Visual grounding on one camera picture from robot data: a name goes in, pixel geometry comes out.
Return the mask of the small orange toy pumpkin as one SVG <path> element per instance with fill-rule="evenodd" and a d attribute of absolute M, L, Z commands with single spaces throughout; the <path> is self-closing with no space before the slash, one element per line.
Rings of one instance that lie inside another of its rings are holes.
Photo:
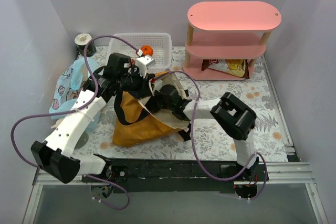
<path fill-rule="evenodd" d="M 141 49 L 143 55 L 145 55 L 145 56 L 146 55 L 153 56 L 153 54 L 154 54 L 153 48 L 149 45 L 143 45 L 140 49 Z"/>

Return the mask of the yellow canvas tote bag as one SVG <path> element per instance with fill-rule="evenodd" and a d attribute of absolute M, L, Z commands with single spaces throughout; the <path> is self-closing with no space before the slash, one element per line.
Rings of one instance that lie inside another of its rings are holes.
<path fill-rule="evenodd" d="M 178 93 L 188 97 L 175 73 L 160 72 L 152 81 L 152 95 L 164 85 L 175 86 Z M 181 132 L 185 140 L 190 139 L 190 133 L 184 132 L 190 126 L 190 121 L 181 121 L 173 117 L 169 110 L 152 113 L 146 108 L 150 97 L 136 99 L 130 93 L 117 94 L 114 101 L 114 111 L 117 115 L 112 142 L 121 147 L 131 147 L 155 138 Z"/>

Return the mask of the blue plastic grocery bag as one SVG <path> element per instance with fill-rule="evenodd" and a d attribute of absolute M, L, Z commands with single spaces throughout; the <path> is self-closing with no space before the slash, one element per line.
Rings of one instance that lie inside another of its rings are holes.
<path fill-rule="evenodd" d="M 49 113 L 69 111 L 77 101 L 82 85 L 89 77 L 90 73 L 84 58 L 75 60 L 57 80 Z"/>

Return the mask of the red snack chip packet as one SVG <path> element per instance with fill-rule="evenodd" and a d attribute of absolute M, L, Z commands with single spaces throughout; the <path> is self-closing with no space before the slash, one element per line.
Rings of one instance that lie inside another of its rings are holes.
<path fill-rule="evenodd" d="M 246 59 L 205 59 L 201 70 L 212 69 L 231 76 L 249 79 L 248 61 Z"/>

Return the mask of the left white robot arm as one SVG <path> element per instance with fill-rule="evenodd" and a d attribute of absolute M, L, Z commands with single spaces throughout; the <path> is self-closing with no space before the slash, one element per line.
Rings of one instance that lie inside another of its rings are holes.
<path fill-rule="evenodd" d="M 93 174 L 100 182 L 111 178 L 112 170 L 103 158 L 94 155 L 75 158 L 73 152 L 79 138 L 109 100 L 123 92 L 136 98 L 150 94 L 154 74 L 148 70 L 155 60 L 150 56 L 132 59 L 113 53 L 107 65 L 95 70 L 84 83 L 72 112 L 66 115 L 56 129 L 43 142 L 35 141 L 31 152 L 38 167 L 64 184 L 77 175 Z"/>

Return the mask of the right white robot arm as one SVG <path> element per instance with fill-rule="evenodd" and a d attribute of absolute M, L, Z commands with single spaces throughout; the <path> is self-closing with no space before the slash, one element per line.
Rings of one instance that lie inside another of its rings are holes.
<path fill-rule="evenodd" d="M 156 90 L 145 105 L 150 112 L 169 110 L 173 117 L 181 121 L 195 119 L 214 119 L 235 143 L 237 153 L 238 176 L 242 180 L 251 180 L 256 174 L 257 156 L 252 140 L 256 113 L 230 92 L 213 100 L 195 100 L 183 98 L 177 89 L 166 84 Z"/>

